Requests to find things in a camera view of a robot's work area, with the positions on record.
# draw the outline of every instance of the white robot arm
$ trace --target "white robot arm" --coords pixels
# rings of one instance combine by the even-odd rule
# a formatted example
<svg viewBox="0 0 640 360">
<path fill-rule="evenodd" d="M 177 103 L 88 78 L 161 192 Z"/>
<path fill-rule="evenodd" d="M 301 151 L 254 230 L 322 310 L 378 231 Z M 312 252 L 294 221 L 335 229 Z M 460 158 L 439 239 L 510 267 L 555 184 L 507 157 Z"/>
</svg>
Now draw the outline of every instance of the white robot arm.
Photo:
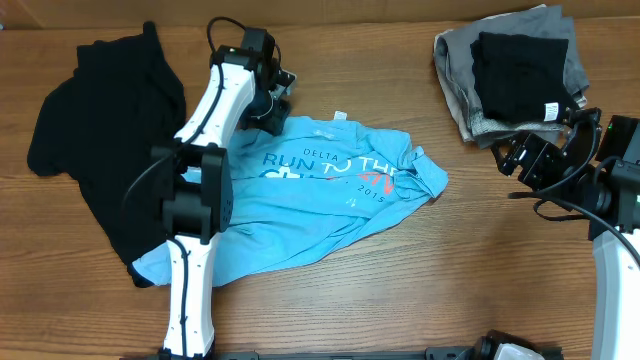
<svg viewBox="0 0 640 360">
<path fill-rule="evenodd" d="M 280 68 L 280 56 L 273 57 L 274 50 L 280 53 L 275 40 L 264 29 L 241 27 L 240 47 L 216 50 L 211 43 L 209 84 L 193 116 L 172 147 L 152 150 L 172 275 L 169 327 L 155 355 L 161 360 L 213 357 L 213 262 L 233 207 L 225 149 L 238 124 L 279 135 L 290 110 L 282 97 L 291 94 L 297 78 Z M 181 178 L 187 168 L 201 171 L 201 184 Z"/>
<path fill-rule="evenodd" d="M 562 123 L 574 131 L 562 149 L 521 133 L 509 140 L 506 156 L 500 144 L 492 151 L 500 172 L 511 175 L 521 166 L 518 180 L 535 190 L 510 198 L 540 199 L 534 210 L 546 220 L 591 221 L 598 283 L 591 359 L 631 360 L 638 358 L 640 323 L 640 121 L 614 116 L 598 150 L 600 115 L 599 109 L 570 113 Z M 601 162 L 595 169 L 594 155 Z M 582 215 L 544 216 L 538 208 L 546 201 Z"/>
</svg>

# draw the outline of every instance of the light blue t-shirt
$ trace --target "light blue t-shirt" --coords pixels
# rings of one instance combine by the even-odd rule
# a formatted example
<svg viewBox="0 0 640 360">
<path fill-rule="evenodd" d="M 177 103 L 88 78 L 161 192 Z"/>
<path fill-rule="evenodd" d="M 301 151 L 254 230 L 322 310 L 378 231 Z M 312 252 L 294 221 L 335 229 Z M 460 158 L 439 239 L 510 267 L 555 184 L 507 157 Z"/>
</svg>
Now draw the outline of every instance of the light blue t-shirt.
<svg viewBox="0 0 640 360">
<path fill-rule="evenodd" d="M 220 238 L 213 285 L 314 263 L 400 223 L 447 185 L 447 173 L 409 134 L 355 121 L 291 117 L 280 136 L 249 129 L 228 147 L 233 214 Z M 197 170 L 185 179 L 200 181 Z M 166 244 L 133 263 L 171 282 Z"/>
</svg>

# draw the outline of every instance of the clothing tag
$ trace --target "clothing tag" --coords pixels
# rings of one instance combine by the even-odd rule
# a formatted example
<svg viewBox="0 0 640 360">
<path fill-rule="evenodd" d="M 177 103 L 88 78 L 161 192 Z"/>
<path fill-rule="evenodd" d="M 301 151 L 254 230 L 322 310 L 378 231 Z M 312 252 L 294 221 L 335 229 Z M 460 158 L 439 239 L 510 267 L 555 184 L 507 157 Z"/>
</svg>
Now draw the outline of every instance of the clothing tag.
<svg viewBox="0 0 640 360">
<path fill-rule="evenodd" d="M 336 113 L 333 115 L 333 120 L 347 120 L 347 113 L 336 111 Z"/>
<path fill-rule="evenodd" d="M 558 118 L 558 103 L 544 104 L 544 121 L 553 121 Z"/>
</svg>

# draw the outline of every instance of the black cable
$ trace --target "black cable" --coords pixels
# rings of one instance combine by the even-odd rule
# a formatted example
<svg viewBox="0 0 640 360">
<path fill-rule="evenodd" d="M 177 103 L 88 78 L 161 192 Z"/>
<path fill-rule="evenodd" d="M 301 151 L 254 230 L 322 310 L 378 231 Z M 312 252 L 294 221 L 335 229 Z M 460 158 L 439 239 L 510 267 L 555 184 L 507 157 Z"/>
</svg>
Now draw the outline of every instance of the black cable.
<svg viewBox="0 0 640 360">
<path fill-rule="evenodd" d="M 606 222 L 601 217 L 591 213 L 587 209 L 584 209 L 584 208 L 582 208 L 582 207 L 580 207 L 580 206 L 578 206 L 576 204 L 570 203 L 568 201 L 564 201 L 562 199 L 555 198 L 553 196 L 548 196 L 548 195 L 539 194 L 539 193 L 531 193 L 531 192 L 514 192 L 514 193 L 509 194 L 509 199 L 525 199 L 525 198 L 551 201 L 551 202 L 555 203 L 558 206 L 562 206 L 562 207 L 569 208 L 569 209 L 575 210 L 577 212 L 580 212 L 580 213 L 582 213 L 582 215 L 584 215 L 587 218 L 589 218 L 589 220 L 592 220 L 592 221 L 600 223 L 600 225 L 604 226 L 607 230 L 609 230 L 613 234 L 613 236 L 615 236 L 616 238 L 618 238 L 618 240 L 620 240 L 622 245 L 624 245 L 624 247 L 627 249 L 627 251 L 629 251 L 629 253 L 631 254 L 631 257 L 633 257 L 633 260 L 636 262 L 636 265 L 640 266 L 640 254 L 638 254 L 638 251 L 636 251 L 636 249 L 629 242 L 629 240 L 624 237 L 624 235 L 622 235 L 618 230 L 616 230 L 616 228 L 611 226 L 611 224 Z"/>
<path fill-rule="evenodd" d="M 612 161 L 622 161 L 622 158 L 620 156 L 612 155 L 602 160 L 596 167 L 596 171 L 593 173 L 593 185 L 596 185 L 598 183 L 598 176 L 600 176 L 600 172 L 602 171 L 602 169 L 604 169 L 604 167 L 609 165 L 609 163 Z"/>
<path fill-rule="evenodd" d="M 180 249 L 182 263 L 184 264 L 184 280 L 182 282 L 182 303 L 180 304 L 180 326 L 182 327 L 182 357 L 187 358 L 187 285 L 189 283 L 189 260 L 187 249 L 176 239 L 169 239 Z"/>
<path fill-rule="evenodd" d="M 278 43 L 274 42 L 273 46 L 276 47 L 276 51 L 278 51 L 278 66 L 276 67 L 276 71 L 280 70 L 280 64 L 282 64 L 282 52 L 280 51 L 280 46 Z"/>
<path fill-rule="evenodd" d="M 234 25 L 237 25 L 242 30 L 246 30 L 247 29 L 247 27 L 242 25 L 242 23 L 239 22 L 238 20 L 235 20 L 235 19 L 232 19 L 232 18 L 228 18 L 226 16 L 217 16 L 217 17 L 214 17 L 213 19 L 209 20 L 209 23 L 207 24 L 207 40 L 209 41 L 209 47 L 211 48 L 211 52 L 216 52 L 216 47 L 213 45 L 213 39 L 211 38 L 211 28 L 213 27 L 213 24 L 215 24 L 218 21 L 230 22 L 230 23 L 232 23 Z"/>
<path fill-rule="evenodd" d="M 596 124 L 593 121 L 591 121 L 591 120 L 582 120 L 582 121 L 577 123 L 578 128 L 579 128 L 580 124 L 585 123 L 585 122 L 589 123 L 589 125 L 591 125 L 591 130 L 593 131 L 593 140 L 592 140 L 592 143 L 591 143 L 591 150 L 589 151 L 589 156 L 587 156 L 587 159 L 584 161 L 584 163 L 582 163 L 582 165 L 580 165 L 580 167 L 578 167 L 574 172 L 572 172 L 566 178 L 558 181 L 557 183 L 555 183 L 555 184 L 553 184 L 551 186 L 547 186 L 544 189 L 538 190 L 535 193 L 544 194 L 544 193 L 547 193 L 547 192 L 549 192 L 549 191 L 551 191 L 553 189 L 557 189 L 558 187 L 566 184 L 569 180 L 571 180 L 574 177 L 576 177 L 577 175 L 579 175 L 582 172 L 582 170 L 584 170 L 584 168 L 587 167 L 587 165 L 589 165 L 589 161 L 591 161 L 591 158 L 593 157 L 594 152 L 595 152 L 595 150 L 596 150 L 596 148 L 598 146 L 598 138 L 596 136 Z"/>
<path fill-rule="evenodd" d="M 196 131 L 193 132 L 193 135 L 191 135 L 191 137 L 189 137 L 187 139 L 187 141 L 182 143 L 177 149 L 172 151 L 170 154 L 166 155 L 165 157 L 163 157 L 160 160 L 156 161 L 155 163 L 151 164 L 151 166 L 149 166 L 145 171 L 143 171 L 131 183 L 131 185 L 129 185 L 129 188 L 124 193 L 124 197 L 122 198 L 122 203 L 121 203 L 121 206 L 120 206 L 120 212 L 122 214 L 124 214 L 124 212 L 125 212 L 125 208 L 126 208 L 127 202 L 129 201 L 129 197 L 131 196 L 131 194 L 133 192 L 133 189 L 135 189 L 138 186 L 140 181 L 142 181 L 142 179 L 147 177 L 153 171 L 153 169 L 158 167 L 163 162 L 171 159 L 174 155 L 179 153 L 185 146 L 191 144 L 202 133 L 202 130 L 207 125 L 207 122 L 209 121 L 209 118 L 211 117 L 211 114 L 213 114 L 213 110 L 215 110 L 216 106 L 218 105 L 218 101 L 220 100 L 220 96 L 222 95 L 222 90 L 224 89 L 224 73 L 222 71 L 222 65 L 218 65 L 218 74 L 219 74 L 219 77 L 220 77 L 220 83 L 218 84 L 218 91 L 216 92 L 216 97 L 213 99 L 213 103 L 209 107 L 209 110 L 207 111 L 207 114 L 205 115 L 204 119 L 202 120 L 202 123 L 200 123 L 200 125 L 198 126 Z"/>
<path fill-rule="evenodd" d="M 545 219 L 547 221 L 560 222 L 560 221 L 573 221 L 573 220 L 586 220 L 586 219 L 588 219 L 584 215 L 547 216 L 547 215 L 539 213 L 538 210 L 540 209 L 540 206 L 542 206 L 546 202 L 547 202 L 547 200 L 538 200 L 535 204 L 533 204 L 533 211 L 536 213 L 536 215 L 540 216 L 541 218 L 543 218 L 543 219 Z"/>
</svg>

